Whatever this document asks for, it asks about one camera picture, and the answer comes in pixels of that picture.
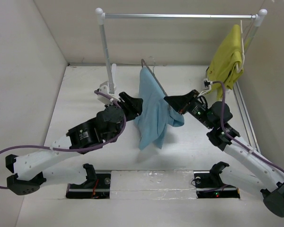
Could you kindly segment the light blue trousers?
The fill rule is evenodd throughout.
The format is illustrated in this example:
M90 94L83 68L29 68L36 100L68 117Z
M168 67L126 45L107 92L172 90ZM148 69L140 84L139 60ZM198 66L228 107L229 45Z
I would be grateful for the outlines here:
M139 149L150 144L162 148L168 126L183 126L184 117L164 100L164 92L147 68L140 71L138 97L143 100L142 113L134 120L140 132Z

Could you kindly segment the silver metal hanger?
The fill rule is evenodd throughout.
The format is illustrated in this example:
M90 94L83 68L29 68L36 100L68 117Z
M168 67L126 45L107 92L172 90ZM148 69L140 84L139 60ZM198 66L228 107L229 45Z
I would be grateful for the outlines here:
M164 97L167 96L167 94L144 59L141 59L141 64L142 69L139 75L138 92L139 97L143 99L141 117L153 117L158 114L159 117L166 115L171 118L179 118L182 120L183 116L173 110L164 100Z

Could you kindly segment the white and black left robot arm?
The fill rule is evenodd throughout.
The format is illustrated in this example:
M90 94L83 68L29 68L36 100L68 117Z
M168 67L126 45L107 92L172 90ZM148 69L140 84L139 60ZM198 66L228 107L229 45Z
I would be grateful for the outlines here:
M24 155L8 155L6 168L12 173L7 178L7 188L16 195L28 195L48 185L70 183L92 187L97 176L92 164L60 167L69 158L85 155L114 143L125 130L126 123L142 114L143 100L125 92L115 99L95 90L104 98L105 108L96 116L67 131L50 147L36 146L37 151Z

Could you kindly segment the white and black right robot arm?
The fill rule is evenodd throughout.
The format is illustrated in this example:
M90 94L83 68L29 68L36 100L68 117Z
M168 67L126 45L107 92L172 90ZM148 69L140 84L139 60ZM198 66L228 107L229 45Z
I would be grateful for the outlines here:
M210 170L211 184L230 184L254 193L263 200L269 211L278 217L284 217L284 169L252 148L239 132L228 124L232 114L225 100L217 101L208 107L201 102L196 90L182 96L166 96L164 100L177 113L189 113L210 129L207 133L209 141L253 173L252 176L239 176L229 164L219 162Z

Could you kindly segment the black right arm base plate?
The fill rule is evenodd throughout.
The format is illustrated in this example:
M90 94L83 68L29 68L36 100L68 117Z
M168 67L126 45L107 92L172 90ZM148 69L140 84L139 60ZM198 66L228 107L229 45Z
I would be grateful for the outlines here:
M222 182L220 174L229 167L225 162L214 164L210 170L194 170L191 184L196 188L198 199L240 199L238 188Z

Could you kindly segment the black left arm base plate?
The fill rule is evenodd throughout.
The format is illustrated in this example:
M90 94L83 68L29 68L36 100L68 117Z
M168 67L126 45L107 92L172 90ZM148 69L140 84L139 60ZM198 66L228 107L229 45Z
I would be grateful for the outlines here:
M67 199L109 199L111 172L97 171L97 180L92 185L68 184L66 195Z

